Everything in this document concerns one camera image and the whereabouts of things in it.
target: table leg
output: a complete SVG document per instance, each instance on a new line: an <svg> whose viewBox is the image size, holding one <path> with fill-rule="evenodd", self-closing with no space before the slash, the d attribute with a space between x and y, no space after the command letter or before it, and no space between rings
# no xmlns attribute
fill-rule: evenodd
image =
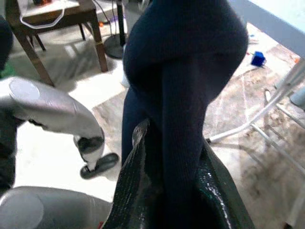
<svg viewBox="0 0 305 229"><path fill-rule="evenodd" d="M48 85L51 85L54 87L54 83L52 82L47 70L44 68L41 60L37 56L36 52L33 50L30 42L26 38L25 35L22 33L15 32L15 36L17 40L19 41L20 45L23 47L25 53L27 54L28 58L34 65L36 71L40 75L41 79Z"/></svg>
<svg viewBox="0 0 305 229"><path fill-rule="evenodd" d="M107 62L106 62L106 57L105 57L105 49L104 49L104 45L103 45L102 38L101 38L99 23L97 21L95 12L92 15L92 21L90 23L91 23L91 27L92 27L92 31L93 31L95 48L96 48L97 55L99 57L101 70L104 73L104 72L108 71L108 67L107 67Z"/></svg>
<svg viewBox="0 0 305 229"><path fill-rule="evenodd" d="M85 37L85 34L84 34L84 29L82 28L82 25L81 25L81 24L78 24L78 26L80 27L80 30L81 30L81 37L82 37L82 39L85 41L85 40L86 40L86 37Z"/></svg>

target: white cable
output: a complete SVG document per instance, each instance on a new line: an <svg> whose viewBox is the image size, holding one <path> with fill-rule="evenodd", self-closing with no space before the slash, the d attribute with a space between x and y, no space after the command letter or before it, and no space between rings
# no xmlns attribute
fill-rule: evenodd
<svg viewBox="0 0 305 229"><path fill-rule="evenodd" d="M28 26L28 27L30 27L31 29L34 29L34 30L45 29L45 28L50 28L50 27L55 26L55 25L63 18L64 14L65 14L65 8L66 8L66 7L65 7L65 3L66 3L66 0L61 0L61 1L62 1L62 10L61 10L61 14L60 14L60 15L58 16L58 18L57 18L55 21L53 21L52 23L46 24L46 25L31 25L31 24L25 22L25 21L23 20L23 15L20 14L20 21L21 21L21 23L24 24L24 25L26 25L26 26Z"/></svg>

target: silver metallic object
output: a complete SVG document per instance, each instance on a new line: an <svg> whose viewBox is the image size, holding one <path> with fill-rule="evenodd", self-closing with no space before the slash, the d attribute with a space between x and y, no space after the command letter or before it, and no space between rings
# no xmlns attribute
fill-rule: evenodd
<svg viewBox="0 0 305 229"><path fill-rule="evenodd" d="M49 187L17 187L0 198L0 229L97 229L112 203Z"/></svg>
<svg viewBox="0 0 305 229"><path fill-rule="evenodd" d="M101 167L108 169L118 161L116 154L101 158L105 145L103 130L93 114L65 92L39 82L11 77L0 82L0 109L44 130L74 135L74 143L87 163L81 170L83 178L91 178L100 172L97 170Z"/></svg>

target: knit fabric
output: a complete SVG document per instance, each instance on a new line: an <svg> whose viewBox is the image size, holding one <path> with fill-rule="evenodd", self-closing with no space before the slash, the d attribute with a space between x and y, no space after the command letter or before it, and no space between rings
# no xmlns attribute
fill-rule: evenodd
<svg viewBox="0 0 305 229"><path fill-rule="evenodd" d="M226 0L153 1L132 29L123 60L131 87L122 162L132 149L135 126L150 118L162 134L169 228L191 228L205 112L246 48L247 33Z"/></svg>

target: gray robotic arm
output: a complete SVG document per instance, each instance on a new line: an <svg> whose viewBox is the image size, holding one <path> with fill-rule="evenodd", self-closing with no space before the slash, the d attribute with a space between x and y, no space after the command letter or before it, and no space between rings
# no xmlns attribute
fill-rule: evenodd
<svg viewBox="0 0 305 229"><path fill-rule="evenodd" d="M116 154L101 158L105 137L93 114L53 87L19 77L3 80L0 82L0 109L44 130L74 135L74 143L87 163L81 169L83 178L92 178L119 160Z"/></svg>

